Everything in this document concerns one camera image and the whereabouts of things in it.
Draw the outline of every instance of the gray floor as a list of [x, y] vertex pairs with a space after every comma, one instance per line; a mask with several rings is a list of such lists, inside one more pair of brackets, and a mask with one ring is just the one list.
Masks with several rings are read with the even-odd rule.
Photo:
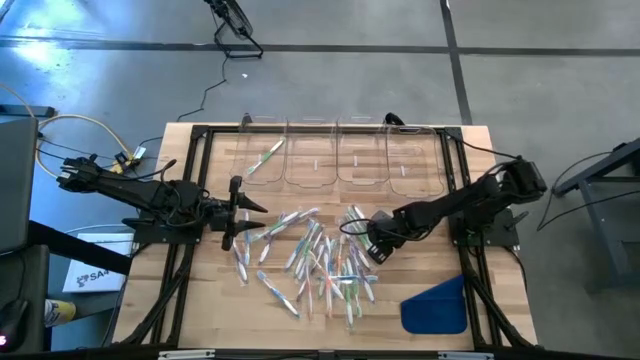
[[[240, 3], [256, 38], [269, 44], [446, 45], [437, 0]], [[451, 0], [450, 6], [460, 46], [639, 46], [636, 1]], [[211, 42], [213, 29], [199, 0], [17, 0], [0, 23], [5, 36], [163, 42]], [[221, 77], [223, 55], [34, 45], [1, 48], [0, 59], [0, 82], [29, 102], [99, 118], [134, 147], [197, 108], [202, 90]], [[536, 161], [552, 182], [579, 158], [638, 137], [639, 60], [463, 56], [461, 63], [473, 123], [488, 125], [497, 149]], [[461, 123], [448, 55], [267, 53], [261, 61], [229, 61], [226, 77], [227, 84], [210, 92], [206, 111], [190, 121], [236, 121], [244, 112], [296, 117], [394, 111], [411, 122]], [[0, 102], [7, 101], [13, 102], [0, 93]], [[77, 121], [67, 125], [55, 124], [46, 133], [58, 143], [103, 155], [118, 151], [100, 129]], [[61, 230], [116, 223], [135, 214], [101, 196], [60, 191], [40, 170], [33, 191], [31, 217]], [[554, 202], [552, 213], [580, 201], [571, 194]], [[591, 295], [583, 288], [603, 276], [597, 271], [601, 250], [586, 212], [536, 233], [543, 203], [521, 208], [531, 212], [520, 234], [540, 343], [556, 350], [640, 357], [640, 292]], [[52, 271], [66, 271], [65, 266], [61, 259], [52, 261]], [[105, 318], [57, 328], [54, 347], [97, 345]]]

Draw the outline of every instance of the clear plastic bin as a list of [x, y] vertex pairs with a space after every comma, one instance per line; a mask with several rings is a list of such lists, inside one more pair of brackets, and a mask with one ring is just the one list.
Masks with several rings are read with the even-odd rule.
[[[352, 128], [366, 133], [352, 133]], [[351, 116], [338, 123], [338, 178], [346, 191], [378, 190], [389, 180], [387, 133], [381, 119]]]
[[[238, 130], [230, 175], [242, 176], [243, 185], [261, 190], [279, 189], [286, 158], [286, 120], [275, 116], [252, 116]], [[282, 127], [281, 132], [263, 133], [261, 126]]]
[[303, 117], [289, 121], [285, 181], [302, 189], [333, 187], [338, 178], [336, 120]]
[[387, 127], [387, 161], [392, 195], [425, 199], [444, 192], [437, 141], [435, 130], [428, 127]]

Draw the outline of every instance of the pile of toothbrushes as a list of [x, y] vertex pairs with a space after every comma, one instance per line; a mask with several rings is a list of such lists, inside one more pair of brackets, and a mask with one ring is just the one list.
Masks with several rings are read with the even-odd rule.
[[[331, 236], [326, 227], [314, 217], [318, 212], [319, 209], [314, 208], [288, 215], [281, 214], [278, 221], [266, 230], [253, 236], [245, 232], [242, 235], [244, 254], [241, 254], [236, 244], [239, 239], [236, 239], [233, 244], [238, 274], [243, 283], [247, 284], [246, 266], [249, 265], [249, 251], [252, 243], [264, 240], [264, 248], [258, 261], [258, 264], [261, 265], [274, 246], [277, 234], [296, 224], [304, 223], [306, 231], [283, 266], [284, 272], [291, 273], [293, 280], [299, 284], [295, 303], [300, 306], [303, 301], [307, 302], [307, 315], [311, 320], [314, 298], [322, 299], [324, 297], [328, 317], [334, 316], [335, 301], [344, 302], [347, 327], [352, 330], [354, 318], [363, 315], [360, 294], [364, 293], [369, 302], [375, 303], [371, 285], [377, 282], [378, 277], [372, 274], [374, 269], [365, 254], [366, 249], [371, 246], [371, 242], [366, 235]], [[363, 218], [364, 215], [360, 209], [351, 205], [347, 208], [345, 216], [338, 219], [338, 225]], [[352, 222], [348, 228], [351, 232], [361, 233], [363, 232], [361, 224], [363, 223]], [[264, 272], [258, 271], [258, 278], [284, 304], [288, 311], [296, 318], [300, 317], [294, 303], [276, 289]]]

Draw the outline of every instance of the yellow cable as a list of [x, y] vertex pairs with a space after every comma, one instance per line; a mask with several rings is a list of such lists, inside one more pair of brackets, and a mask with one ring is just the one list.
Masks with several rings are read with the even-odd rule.
[[[35, 118], [35, 115], [33, 114], [33, 111], [31, 110], [31, 107], [29, 106], [29, 104], [20, 96], [18, 95], [18, 93], [16, 93], [13, 89], [9, 88], [8, 86], [0, 83], [0, 87], [7, 90], [9, 93], [11, 93], [13, 96], [15, 96], [18, 100], [20, 100], [22, 102], [22, 104], [24, 105], [24, 107], [27, 109], [27, 112], [29, 113], [29, 115], [32, 118]], [[83, 115], [75, 115], [75, 114], [62, 114], [62, 115], [56, 115], [54, 117], [51, 117], [49, 119], [43, 120], [38, 124], [38, 130], [42, 130], [45, 126], [47, 126], [48, 124], [56, 121], [56, 120], [60, 120], [60, 119], [82, 119], [85, 121], [89, 121], [92, 122], [96, 125], [99, 125], [100, 127], [102, 127], [103, 129], [107, 130], [107, 132], [118, 142], [118, 144], [120, 145], [120, 147], [122, 148], [122, 150], [124, 150], [124, 152], [127, 154], [127, 158], [132, 159], [133, 158], [133, 154], [131, 153], [131, 151], [129, 151], [129, 149], [126, 147], [126, 145], [122, 142], [122, 140], [120, 140], [120, 138], [118, 137], [118, 135], [116, 135], [116, 133], [114, 133], [111, 129], [109, 129], [109, 127], [105, 124], [103, 124], [102, 122], [96, 120], [96, 119], [92, 119], [88, 116], [83, 116]], [[46, 166], [44, 166], [44, 164], [42, 163], [42, 160], [40, 159], [40, 146], [42, 145], [42, 142], [38, 143], [36, 145], [36, 163], [42, 168], [42, 170], [44, 170], [44, 172], [46, 172], [47, 174], [53, 176], [54, 178], [57, 178], [58, 176], [56, 174], [54, 174], [51, 170], [47, 169]]]

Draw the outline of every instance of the wooden tabletop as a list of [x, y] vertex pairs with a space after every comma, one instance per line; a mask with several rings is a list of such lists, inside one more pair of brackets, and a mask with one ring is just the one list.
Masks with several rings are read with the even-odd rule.
[[[182, 177], [192, 125], [167, 124], [157, 167], [177, 159], [177, 164], [166, 174], [169, 179]], [[463, 127], [463, 135], [471, 144], [491, 148], [485, 126]], [[273, 224], [281, 212], [320, 207], [318, 220], [326, 226], [328, 234], [337, 236], [336, 219], [345, 213], [349, 204], [357, 204], [366, 216], [371, 216], [377, 210], [390, 211], [411, 202], [411, 196], [437, 197], [446, 192], [444, 167], [442, 161], [436, 160], [441, 159], [440, 145], [428, 134], [411, 140], [389, 138], [389, 149], [395, 150], [390, 150], [388, 162], [379, 158], [382, 153], [375, 150], [379, 149], [376, 147], [379, 144], [372, 137], [345, 136], [336, 135], [334, 139], [333, 145], [337, 143], [340, 145], [337, 148], [341, 149], [336, 157], [326, 135], [291, 135], [283, 149], [276, 152], [264, 168], [245, 179], [243, 187], [247, 195], [269, 209], [268, 214], [252, 213], [251, 219]], [[235, 134], [216, 135], [206, 183], [211, 195], [227, 199], [231, 174], [242, 172], [245, 164], [255, 163], [259, 154], [273, 146], [278, 138], [277, 135], [243, 135], [241, 138]], [[198, 148], [194, 181], [199, 173], [202, 147], [200, 144]], [[469, 147], [466, 154], [472, 181], [495, 162], [492, 154]], [[339, 164], [337, 179], [336, 162]], [[428, 238], [407, 242], [383, 265], [375, 267], [374, 272], [379, 276], [379, 282], [373, 285], [376, 303], [370, 304], [364, 292], [360, 292], [363, 316], [355, 319], [355, 329], [351, 333], [345, 322], [344, 304], [340, 301], [334, 302], [333, 318], [325, 316], [324, 299], [314, 299], [312, 319], [306, 316], [296, 319], [256, 277], [257, 270], [264, 270], [276, 287], [295, 301], [298, 284], [282, 268], [304, 226], [298, 225], [280, 234], [262, 266], [257, 265], [257, 260], [264, 243], [252, 246], [249, 284], [246, 286], [242, 286], [238, 278], [233, 254], [220, 248], [221, 234], [205, 230], [195, 251], [180, 347], [471, 349], [469, 327], [458, 335], [413, 335], [406, 332], [400, 322], [400, 302], [460, 275], [459, 258], [451, 246], [447, 226], [443, 220]], [[152, 245], [134, 259], [114, 341], [129, 335], [156, 300], [166, 253], [166, 245]], [[536, 343], [518, 264], [507, 251], [493, 247], [487, 248], [487, 261], [496, 302], [520, 333]], [[486, 311], [477, 296], [476, 300], [483, 334], [489, 341]], [[173, 306], [174, 300], [168, 306], [165, 336], [170, 328]], [[306, 301], [297, 306], [302, 314], [306, 314]]]

